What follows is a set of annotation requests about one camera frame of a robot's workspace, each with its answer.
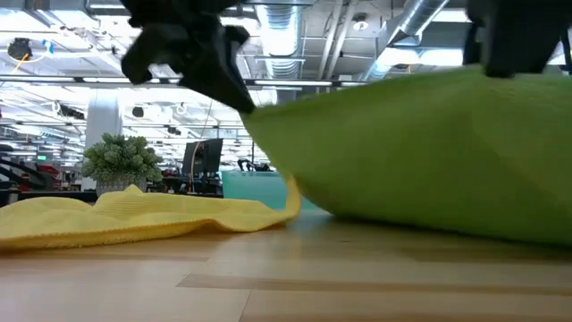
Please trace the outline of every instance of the plant pot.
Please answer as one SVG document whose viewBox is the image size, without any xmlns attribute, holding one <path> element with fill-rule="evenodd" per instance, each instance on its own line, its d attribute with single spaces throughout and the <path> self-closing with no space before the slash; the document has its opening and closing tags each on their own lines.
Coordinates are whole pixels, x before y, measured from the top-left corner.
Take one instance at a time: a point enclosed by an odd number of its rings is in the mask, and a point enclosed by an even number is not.
<svg viewBox="0 0 572 322">
<path fill-rule="evenodd" d="M 147 180 L 141 179 L 138 182 L 130 182 L 129 180 L 113 180 L 110 182 L 97 182 L 96 194 L 101 196 L 107 192 L 124 191 L 132 184 L 135 184 L 141 191 L 147 190 Z"/>
</svg>

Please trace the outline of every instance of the teal box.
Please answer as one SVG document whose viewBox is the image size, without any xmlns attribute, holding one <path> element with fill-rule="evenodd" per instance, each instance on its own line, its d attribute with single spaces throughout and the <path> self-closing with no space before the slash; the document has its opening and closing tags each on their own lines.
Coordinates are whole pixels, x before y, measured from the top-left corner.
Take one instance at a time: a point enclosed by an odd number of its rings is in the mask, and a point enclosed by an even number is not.
<svg viewBox="0 0 572 322">
<path fill-rule="evenodd" d="M 257 200 L 273 209 L 284 209 L 288 198 L 288 187 L 275 172 L 223 172 L 223 193 L 225 199 Z M 317 206 L 302 198 L 302 209 L 316 210 Z"/>
</svg>

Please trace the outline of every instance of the potted plant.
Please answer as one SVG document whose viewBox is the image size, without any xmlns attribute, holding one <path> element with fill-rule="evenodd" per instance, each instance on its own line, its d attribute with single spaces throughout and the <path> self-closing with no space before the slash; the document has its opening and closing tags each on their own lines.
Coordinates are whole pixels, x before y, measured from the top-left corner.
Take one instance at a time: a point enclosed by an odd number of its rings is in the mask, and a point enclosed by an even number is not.
<svg viewBox="0 0 572 322">
<path fill-rule="evenodd" d="M 145 138 L 105 133 L 102 139 L 84 152 L 86 160 L 81 168 L 83 176 L 97 181 L 98 196 L 123 191 L 132 184 L 145 191 L 147 179 L 154 182 L 162 179 L 157 167 L 162 158 L 147 148 Z"/>
</svg>

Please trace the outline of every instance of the computer monitor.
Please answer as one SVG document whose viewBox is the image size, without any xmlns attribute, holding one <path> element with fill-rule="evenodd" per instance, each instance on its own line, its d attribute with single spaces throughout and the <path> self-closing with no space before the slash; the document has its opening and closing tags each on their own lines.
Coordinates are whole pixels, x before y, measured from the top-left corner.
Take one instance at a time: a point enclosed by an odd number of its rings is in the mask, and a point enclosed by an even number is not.
<svg viewBox="0 0 572 322">
<path fill-rule="evenodd" d="M 193 174 L 218 172 L 222 152 L 223 139 L 187 143 L 185 157 L 182 160 L 182 172 L 184 174 L 190 174 L 191 171 Z M 193 155 L 195 163 L 191 166 Z"/>
</svg>

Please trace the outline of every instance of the desk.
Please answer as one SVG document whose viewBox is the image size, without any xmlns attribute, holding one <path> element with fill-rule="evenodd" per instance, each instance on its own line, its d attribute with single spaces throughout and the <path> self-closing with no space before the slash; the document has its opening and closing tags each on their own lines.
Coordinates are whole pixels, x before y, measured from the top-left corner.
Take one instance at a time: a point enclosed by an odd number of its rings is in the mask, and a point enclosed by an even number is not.
<svg viewBox="0 0 572 322">
<path fill-rule="evenodd" d="M 0 255 L 3 320 L 564 322 L 572 252 L 306 213 L 259 233 Z"/>
</svg>

